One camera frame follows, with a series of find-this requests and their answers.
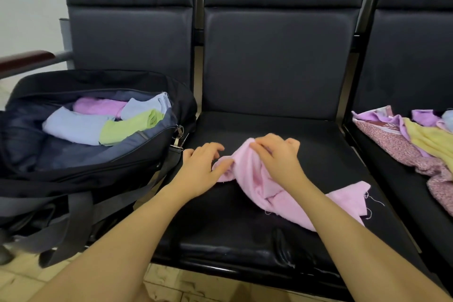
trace black duffel bag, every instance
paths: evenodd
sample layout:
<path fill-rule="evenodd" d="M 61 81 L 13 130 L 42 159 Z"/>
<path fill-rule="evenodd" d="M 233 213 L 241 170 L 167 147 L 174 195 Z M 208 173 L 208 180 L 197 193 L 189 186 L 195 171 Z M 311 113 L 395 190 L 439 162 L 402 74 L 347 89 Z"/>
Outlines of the black duffel bag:
<path fill-rule="evenodd" d="M 80 97 L 145 101 L 162 92 L 172 106 L 164 118 L 114 146 L 72 143 L 42 130 L 48 116 Z M 175 140 L 182 145 L 195 130 L 196 112 L 190 89 L 160 73 L 67 70 L 21 79 L 0 114 L 0 241 L 40 253 L 42 267 L 81 251 L 103 220 L 176 166 L 182 148 Z"/>

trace metal armrest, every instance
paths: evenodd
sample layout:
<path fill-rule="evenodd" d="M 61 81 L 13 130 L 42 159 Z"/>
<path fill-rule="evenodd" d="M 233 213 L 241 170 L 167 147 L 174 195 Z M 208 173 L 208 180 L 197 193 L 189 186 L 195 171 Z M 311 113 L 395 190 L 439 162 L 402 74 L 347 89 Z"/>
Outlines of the metal armrest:
<path fill-rule="evenodd" d="M 33 50 L 0 57 L 0 79 L 71 59 L 72 51 L 70 50 L 58 53 L 51 53 L 45 50 Z"/>

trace hand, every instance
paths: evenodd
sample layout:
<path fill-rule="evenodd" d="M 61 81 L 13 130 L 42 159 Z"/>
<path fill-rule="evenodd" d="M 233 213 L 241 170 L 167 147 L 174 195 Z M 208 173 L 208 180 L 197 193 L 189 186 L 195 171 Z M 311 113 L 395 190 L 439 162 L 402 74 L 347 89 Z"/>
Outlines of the hand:
<path fill-rule="evenodd" d="M 297 159 L 300 142 L 289 138 L 286 141 L 275 134 L 256 138 L 250 144 L 266 166 L 272 179 L 285 190 L 297 185 L 297 179 L 305 178 Z"/>
<path fill-rule="evenodd" d="M 212 161 L 220 157 L 219 151 L 225 148 L 219 143 L 206 143 L 196 150 L 183 152 L 183 166 L 172 180 L 172 186 L 178 186 L 190 200 L 208 191 L 233 163 L 233 159 L 222 161 L 213 171 Z"/>

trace green towel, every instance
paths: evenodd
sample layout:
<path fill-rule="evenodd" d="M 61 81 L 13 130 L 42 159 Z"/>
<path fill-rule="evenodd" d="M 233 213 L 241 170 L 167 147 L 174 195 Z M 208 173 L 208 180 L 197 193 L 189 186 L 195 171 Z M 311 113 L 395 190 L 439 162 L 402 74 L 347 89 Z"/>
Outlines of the green towel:
<path fill-rule="evenodd" d="M 163 118 L 163 113 L 152 109 L 125 121 L 107 121 L 101 130 L 99 143 L 105 146 L 115 145 L 135 132 L 156 126 Z"/>

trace black chair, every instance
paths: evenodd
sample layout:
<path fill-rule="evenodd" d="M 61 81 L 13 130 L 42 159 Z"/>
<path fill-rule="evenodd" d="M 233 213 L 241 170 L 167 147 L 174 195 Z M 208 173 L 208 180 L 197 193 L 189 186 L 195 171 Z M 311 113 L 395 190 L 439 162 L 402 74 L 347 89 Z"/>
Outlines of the black chair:
<path fill-rule="evenodd" d="M 391 105 L 395 114 L 452 107 L 453 0 L 378 0 L 351 109 Z M 453 218 L 431 196 L 428 178 L 399 164 L 360 132 L 346 132 L 422 250 L 453 293 Z"/>
<path fill-rule="evenodd" d="M 195 0 L 67 0 L 67 5 L 72 50 L 37 50 L 0 58 L 0 79 L 72 61 L 71 66 L 81 70 L 159 72 L 193 89 Z M 131 211 L 121 210 L 95 225 L 97 232 L 90 243 Z M 0 218 L 0 225 L 4 222 L 8 220 Z M 0 247 L 0 264 L 10 260 Z"/>
<path fill-rule="evenodd" d="M 364 180 L 386 206 L 365 226 L 429 274 L 399 219 L 335 123 L 362 0 L 204 0 L 202 112 L 184 147 L 220 142 L 226 155 L 273 132 L 325 193 Z M 168 183 L 175 173 L 167 177 Z M 254 205 L 235 181 L 214 186 L 171 222 L 153 261 L 352 300 L 319 236 Z"/>

